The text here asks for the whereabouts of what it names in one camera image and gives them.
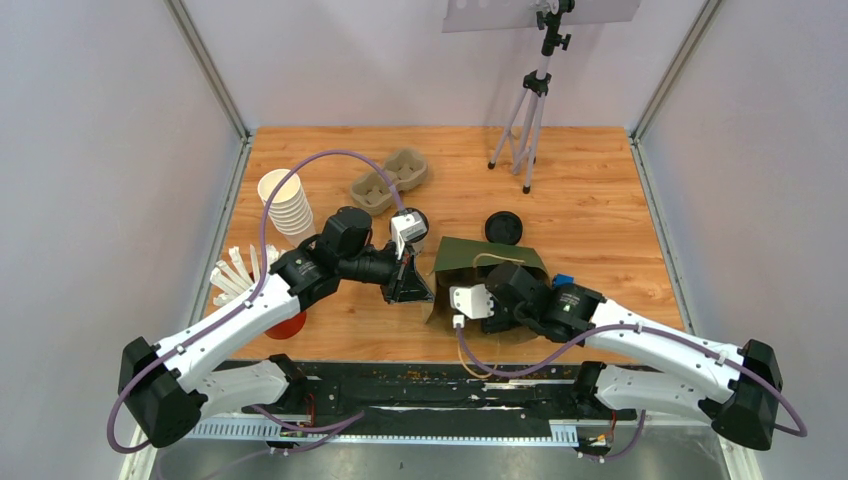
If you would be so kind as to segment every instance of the blue object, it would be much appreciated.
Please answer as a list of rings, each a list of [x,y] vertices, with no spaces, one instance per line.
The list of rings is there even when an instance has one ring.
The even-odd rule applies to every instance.
[[[554,288],[568,285],[569,283],[574,283],[574,277],[569,277],[568,275],[563,275],[561,273],[554,275]]]

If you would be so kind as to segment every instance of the white paper cup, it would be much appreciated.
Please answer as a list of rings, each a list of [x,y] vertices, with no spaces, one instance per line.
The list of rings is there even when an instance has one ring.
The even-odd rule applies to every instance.
[[[281,219],[271,217],[271,222],[280,231],[280,233],[296,232],[302,229],[307,223],[312,222],[312,212],[305,212],[296,218]]]
[[[280,183],[280,180],[282,180],[287,173],[289,173],[287,168],[280,168],[266,173],[261,179],[259,179],[259,185],[257,185],[256,190],[257,193],[259,193],[259,198],[262,200],[263,205],[268,203],[268,197],[271,195],[274,187]],[[300,177],[295,174],[288,182],[286,182],[285,185],[283,185],[280,191],[277,192],[277,195],[271,201],[271,206],[286,205],[287,203],[295,200],[299,194],[303,194],[303,185],[300,183]]]
[[[295,232],[295,233],[285,233],[285,232],[283,232],[283,236],[286,237],[286,240],[288,240],[289,243],[291,243],[293,247],[298,247],[301,243],[303,243],[304,240],[315,235],[315,233],[316,233],[315,224],[312,223],[312,222],[309,222],[307,227],[304,228],[303,230],[301,230],[299,232]]]
[[[306,197],[298,198],[287,205],[271,205],[268,208],[269,213],[277,213],[277,214],[287,214],[294,213],[301,210],[309,209],[309,202],[306,201]]]
[[[268,172],[259,180],[257,193],[263,205],[267,205],[271,192],[288,172],[289,170],[281,168]],[[297,175],[292,176],[274,196],[268,207],[268,217],[277,231],[286,236],[298,236],[302,232],[315,231],[312,209],[309,207],[306,193]]]

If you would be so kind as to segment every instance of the white tripod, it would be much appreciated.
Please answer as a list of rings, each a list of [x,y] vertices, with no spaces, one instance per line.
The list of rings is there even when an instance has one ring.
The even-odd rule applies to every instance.
[[[545,33],[545,41],[542,44],[542,58],[539,61],[539,68],[530,72],[524,77],[524,82],[521,85],[521,92],[518,96],[518,101],[512,107],[512,112],[509,115],[504,126],[501,139],[498,141],[498,146],[495,148],[495,154],[489,160],[489,169],[495,168],[498,156],[503,150],[504,143],[509,139],[509,148],[512,150],[512,174],[518,175],[521,171],[522,164],[527,161],[527,176],[524,179],[524,193],[530,193],[530,182],[533,179],[533,164],[536,163],[536,151],[539,146],[539,133],[542,130],[542,112],[545,110],[545,99],[548,96],[548,83],[551,81],[551,74],[548,73],[548,64],[551,61],[551,56],[554,49],[562,46],[563,50],[568,49],[568,43],[571,41],[571,34],[562,37],[559,34],[559,26],[562,21],[562,14],[571,12],[574,8],[573,2],[568,5],[560,5],[557,13],[548,12],[537,14],[538,24],[540,29],[548,27]],[[512,141],[512,125],[515,123],[515,117],[518,116],[518,111],[521,110],[521,104],[524,103],[524,97],[530,92],[530,104],[527,107],[527,114],[524,118],[524,128],[521,129],[521,137],[518,139],[518,147]],[[527,148],[527,139],[532,132],[530,140],[530,148]]]

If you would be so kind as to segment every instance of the black lid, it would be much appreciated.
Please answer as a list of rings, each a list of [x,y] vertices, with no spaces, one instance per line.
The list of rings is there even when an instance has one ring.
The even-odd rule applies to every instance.
[[[486,220],[486,240],[503,245],[515,245],[521,240],[524,227],[521,219],[512,212],[498,212]]]

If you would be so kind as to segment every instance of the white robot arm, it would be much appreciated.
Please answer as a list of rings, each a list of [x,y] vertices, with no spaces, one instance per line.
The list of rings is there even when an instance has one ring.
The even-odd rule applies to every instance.
[[[460,312],[455,317],[460,328],[464,318],[491,319],[490,325],[502,330],[524,325],[559,343],[580,336],[584,340],[577,345],[620,353],[655,369],[584,362],[574,389],[586,401],[612,410],[681,415],[710,424],[743,446],[771,447],[778,399],[732,367],[742,365],[780,391],[783,380],[774,350],[762,342],[750,340],[740,348],[695,337],[580,285],[549,287],[512,262],[495,267],[485,284],[452,288],[451,305]]]
[[[433,293],[415,269],[415,252],[427,233],[426,217],[409,209],[391,221],[392,241],[382,250],[369,244],[371,216],[344,207],[326,222],[320,235],[290,250],[271,265],[257,295],[256,285],[201,322],[150,345],[139,337],[123,351],[121,392],[144,368],[167,358],[132,389],[126,406],[155,447],[185,436],[200,420],[247,405],[300,400],[293,387],[305,377],[285,355],[232,370],[215,369],[264,331],[291,319],[332,295],[341,280],[380,285],[388,303],[433,301]],[[198,332],[240,309],[202,338]]]

